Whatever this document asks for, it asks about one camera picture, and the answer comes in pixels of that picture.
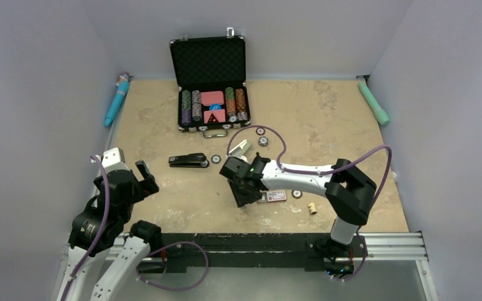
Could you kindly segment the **red white staple box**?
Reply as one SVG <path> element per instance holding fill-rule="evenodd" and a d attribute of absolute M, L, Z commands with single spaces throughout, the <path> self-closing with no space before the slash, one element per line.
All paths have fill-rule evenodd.
<path fill-rule="evenodd" d="M 279 203 L 287 200 L 285 190 L 273 190 L 262 193 L 261 198 L 257 201 L 259 204 Z"/>

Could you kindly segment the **black stapler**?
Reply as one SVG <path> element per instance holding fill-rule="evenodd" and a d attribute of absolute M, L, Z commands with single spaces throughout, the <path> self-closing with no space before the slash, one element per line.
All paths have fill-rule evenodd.
<path fill-rule="evenodd" d="M 207 168 L 210 165 L 204 153 L 193 153 L 180 156 L 172 156 L 168 159 L 170 167 L 184 168 Z"/>

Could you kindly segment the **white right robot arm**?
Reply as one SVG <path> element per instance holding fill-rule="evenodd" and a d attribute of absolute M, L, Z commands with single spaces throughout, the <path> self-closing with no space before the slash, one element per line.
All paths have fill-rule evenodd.
<path fill-rule="evenodd" d="M 342 255 L 352 246 L 352 239 L 366 225 L 377 185 L 347 159 L 333 165 L 300 166 L 279 164 L 276 160 L 256 156 L 252 162 L 229 157 L 220 169 L 227 179 L 237 206 L 252 204 L 262 192 L 291 190 L 326 198 L 337 217 L 327 246 Z"/>

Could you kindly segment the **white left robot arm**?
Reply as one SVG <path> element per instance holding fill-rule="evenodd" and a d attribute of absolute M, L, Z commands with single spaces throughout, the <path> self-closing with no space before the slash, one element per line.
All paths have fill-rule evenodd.
<path fill-rule="evenodd" d="M 106 272 L 100 271 L 116 238 L 129 222 L 134 204 L 159 192 L 154 176 L 144 161 L 136 167 L 143 179 L 122 162 L 92 159 L 101 175 L 94 179 L 99 193 L 86 204 L 72 222 L 68 240 L 68 261 L 58 300 L 109 300 L 122 281 L 146 256 L 155 256 L 163 247 L 161 228 L 140 220 L 131 226 L 122 250 Z"/>

